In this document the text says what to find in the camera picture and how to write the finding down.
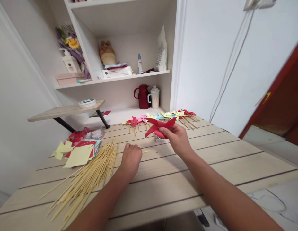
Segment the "round container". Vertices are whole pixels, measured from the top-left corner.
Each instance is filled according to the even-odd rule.
[[[96,104],[95,99],[86,99],[78,103],[80,107],[91,107],[91,106],[94,106],[95,104]]]

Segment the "red pinwheel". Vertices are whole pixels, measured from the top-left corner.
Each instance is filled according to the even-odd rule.
[[[153,125],[151,126],[151,128],[146,132],[145,134],[145,138],[151,134],[154,133],[155,135],[163,138],[163,139],[168,139],[162,132],[159,131],[159,127],[172,127],[174,126],[175,122],[176,122],[176,118],[171,119],[170,121],[164,123],[162,121],[159,120],[155,120],[155,119],[147,119],[150,123],[152,123]]]
[[[132,116],[132,118],[133,119],[127,121],[127,124],[132,124],[132,126],[136,128],[136,124],[138,124],[138,120],[134,116]]]
[[[186,112],[186,113],[188,113],[188,114],[190,114],[190,115],[195,115],[196,116],[196,114],[194,113],[194,112],[189,112],[188,110],[186,110],[186,109],[184,109],[184,110],[182,110],[182,111],[184,111],[184,112]]]

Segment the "pink box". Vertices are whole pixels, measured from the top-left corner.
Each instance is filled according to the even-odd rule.
[[[77,80],[86,79],[85,73],[65,73],[56,76],[60,86],[77,83]]]

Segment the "small wooden shelf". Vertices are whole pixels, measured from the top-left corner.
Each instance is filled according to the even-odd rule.
[[[63,89],[63,88],[70,88],[70,87],[78,87],[78,86],[86,86],[96,83],[104,83],[104,82],[112,82],[112,81],[118,81],[118,80],[126,80],[126,79],[134,79],[134,78],[140,78],[140,77],[146,77],[146,76],[152,76],[152,75],[161,75],[161,74],[167,74],[170,73],[171,70],[167,71],[160,71],[160,72],[151,72],[146,74],[136,74],[131,76],[122,76],[117,78],[110,78],[110,79],[102,79],[98,81],[91,81],[91,82],[85,82],[85,83],[76,83],[76,84],[70,84],[65,86],[57,86],[55,89]]]

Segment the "white bag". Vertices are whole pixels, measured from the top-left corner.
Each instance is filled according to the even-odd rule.
[[[159,52],[158,58],[156,59],[155,70],[156,71],[166,71],[167,70],[167,43],[165,38],[164,26],[158,37]]]

